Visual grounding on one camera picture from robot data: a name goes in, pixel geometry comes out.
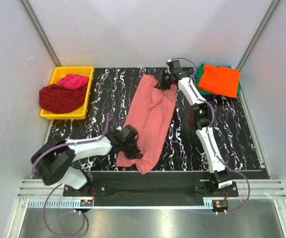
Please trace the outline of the salmon pink t shirt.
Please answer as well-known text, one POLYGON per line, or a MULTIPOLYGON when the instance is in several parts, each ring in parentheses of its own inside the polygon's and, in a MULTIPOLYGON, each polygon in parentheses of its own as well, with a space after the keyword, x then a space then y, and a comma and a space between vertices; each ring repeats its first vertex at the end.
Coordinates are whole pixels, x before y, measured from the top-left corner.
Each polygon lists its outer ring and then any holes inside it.
POLYGON ((118 167, 135 165, 144 175, 159 161, 166 135, 176 106, 177 87, 161 90, 155 88, 157 80, 144 74, 132 99, 124 126, 131 125, 138 131, 138 148, 142 158, 129 160, 120 152, 116 159, 118 167))

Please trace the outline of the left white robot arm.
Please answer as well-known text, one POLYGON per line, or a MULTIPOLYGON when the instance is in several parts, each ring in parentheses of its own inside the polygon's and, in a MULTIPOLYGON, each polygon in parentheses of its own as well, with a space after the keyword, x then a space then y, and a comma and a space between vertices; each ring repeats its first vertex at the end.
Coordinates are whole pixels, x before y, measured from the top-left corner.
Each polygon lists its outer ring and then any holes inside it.
POLYGON ((124 136, 115 132, 90 139, 54 137, 32 156, 32 176, 41 179, 44 185, 62 183, 78 195, 87 196, 91 192, 93 176, 73 168, 72 164, 86 157, 105 156, 112 152, 122 152, 130 161, 142 158, 138 134, 131 132, 124 136))

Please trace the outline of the yellow plastic bin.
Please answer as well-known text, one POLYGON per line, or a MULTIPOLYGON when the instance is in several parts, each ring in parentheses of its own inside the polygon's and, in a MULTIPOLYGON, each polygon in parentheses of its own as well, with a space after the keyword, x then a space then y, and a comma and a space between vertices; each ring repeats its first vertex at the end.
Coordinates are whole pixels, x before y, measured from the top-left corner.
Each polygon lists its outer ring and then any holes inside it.
POLYGON ((41 108, 40 111, 40 116, 49 120, 54 120, 54 119, 84 119, 86 116, 87 112, 87 106, 88 106, 88 101, 89 101, 89 95, 90 95, 90 89, 91 89, 91 84, 93 81, 93 72, 94 68, 91 66, 62 66, 62 67, 56 67, 53 75, 51 77, 50 83, 51 84, 58 84, 59 80, 63 77, 65 77, 67 74, 79 74, 79 75, 84 75, 89 77, 88 81, 88 87, 87 87, 87 92, 86 92, 86 97, 84 104, 66 114, 55 114, 51 113, 49 111, 46 111, 41 108))

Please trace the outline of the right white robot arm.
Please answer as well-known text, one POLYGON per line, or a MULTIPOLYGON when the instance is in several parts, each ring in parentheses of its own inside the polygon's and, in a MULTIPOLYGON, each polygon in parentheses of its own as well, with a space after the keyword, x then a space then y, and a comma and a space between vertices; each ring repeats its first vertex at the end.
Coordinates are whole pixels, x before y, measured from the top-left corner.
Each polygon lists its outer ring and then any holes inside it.
POLYGON ((169 70, 164 70, 155 87, 157 89, 167 90, 173 85, 177 85, 178 89, 183 92, 190 104, 190 126, 196 130, 196 135, 202 144, 208 161, 210 173, 209 190, 214 196, 222 196, 226 193, 227 188, 232 185, 233 180, 229 169, 222 160, 215 141, 213 132, 213 107, 198 92, 185 72, 171 74, 169 70))

